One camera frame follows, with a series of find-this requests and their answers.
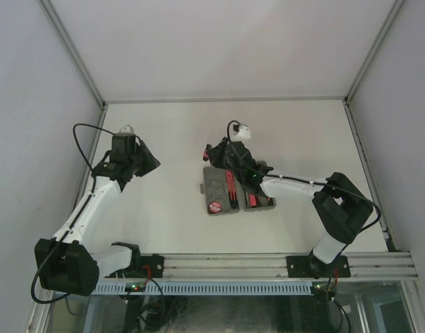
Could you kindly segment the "grey plastic tool case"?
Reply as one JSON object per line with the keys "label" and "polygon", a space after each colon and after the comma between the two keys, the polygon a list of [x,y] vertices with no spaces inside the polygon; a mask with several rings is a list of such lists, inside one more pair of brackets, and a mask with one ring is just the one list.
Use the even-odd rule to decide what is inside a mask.
{"label": "grey plastic tool case", "polygon": [[[276,201],[273,198],[265,198],[262,196],[256,196],[258,200],[258,206],[251,208],[248,202],[248,195],[243,190],[241,184],[236,180],[235,189],[237,193],[238,208],[232,209],[228,199],[228,186],[226,183],[226,170],[217,169],[213,166],[205,166],[203,168],[203,184],[201,184],[201,193],[206,199],[206,212],[210,216],[223,216],[227,214],[235,214],[240,210],[245,212],[258,212],[272,210],[276,207]],[[208,211],[208,205],[217,201],[222,205],[221,212],[217,214],[211,214]]]}

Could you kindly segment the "red black utility knife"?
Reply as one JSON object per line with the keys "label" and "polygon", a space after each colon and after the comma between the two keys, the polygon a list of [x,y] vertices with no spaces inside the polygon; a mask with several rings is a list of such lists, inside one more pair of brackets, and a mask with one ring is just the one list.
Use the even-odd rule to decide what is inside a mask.
{"label": "red black utility knife", "polygon": [[226,171],[226,183],[228,186],[228,199],[232,209],[238,208],[238,199],[235,189],[235,181],[233,174],[230,171]]}

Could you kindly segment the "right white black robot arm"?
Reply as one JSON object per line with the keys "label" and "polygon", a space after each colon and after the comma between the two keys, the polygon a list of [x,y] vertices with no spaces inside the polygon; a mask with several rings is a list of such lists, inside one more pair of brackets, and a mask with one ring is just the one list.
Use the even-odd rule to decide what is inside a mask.
{"label": "right white black robot arm", "polygon": [[324,233],[307,258],[306,272],[314,278],[330,275],[348,245],[382,216],[379,206],[343,173],[335,172],[317,180],[287,176],[253,159],[242,142],[232,142],[226,137],[216,146],[208,144],[203,160],[231,172],[248,194],[266,199],[304,200],[315,208]]}

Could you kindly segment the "black tape roll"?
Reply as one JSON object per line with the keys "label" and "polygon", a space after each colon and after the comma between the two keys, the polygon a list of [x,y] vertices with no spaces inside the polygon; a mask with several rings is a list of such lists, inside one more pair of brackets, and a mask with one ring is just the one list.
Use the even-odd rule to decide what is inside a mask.
{"label": "black tape roll", "polygon": [[213,201],[208,205],[208,211],[211,214],[217,214],[221,212],[221,210],[222,210],[222,205],[218,203],[217,201]]}

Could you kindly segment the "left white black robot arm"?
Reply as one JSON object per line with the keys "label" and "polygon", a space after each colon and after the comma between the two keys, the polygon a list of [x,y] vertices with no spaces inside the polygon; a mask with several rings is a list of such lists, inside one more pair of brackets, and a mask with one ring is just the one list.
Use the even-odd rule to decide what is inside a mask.
{"label": "left white black robot arm", "polygon": [[139,275],[139,246],[117,241],[97,253],[91,253],[89,247],[108,208],[127,184],[159,166],[160,162],[136,134],[112,134],[111,148],[93,168],[92,184],[84,197],[51,239],[36,243],[33,283],[66,295],[89,296],[99,278],[118,271],[129,278]]}

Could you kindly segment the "short red black screwdriver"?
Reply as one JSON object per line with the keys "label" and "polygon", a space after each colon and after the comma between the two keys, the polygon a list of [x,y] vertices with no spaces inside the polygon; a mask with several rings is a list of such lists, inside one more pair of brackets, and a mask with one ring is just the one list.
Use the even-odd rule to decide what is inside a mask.
{"label": "short red black screwdriver", "polygon": [[254,196],[253,194],[249,194],[249,195],[248,195],[248,202],[249,202],[249,206],[250,206],[251,208],[253,208],[253,207],[257,207],[257,206],[258,206],[258,200],[257,200],[257,197],[256,197],[256,196]]}

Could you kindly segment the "red hex key set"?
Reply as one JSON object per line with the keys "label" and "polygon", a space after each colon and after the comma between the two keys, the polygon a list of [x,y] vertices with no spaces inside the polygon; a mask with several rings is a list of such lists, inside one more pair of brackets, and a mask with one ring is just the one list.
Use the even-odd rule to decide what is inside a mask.
{"label": "red hex key set", "polygon": [[209,160],[209,155],[208,155],[207,149],[204,150],[202,158],[203,158],[204,162],[207,162]]}

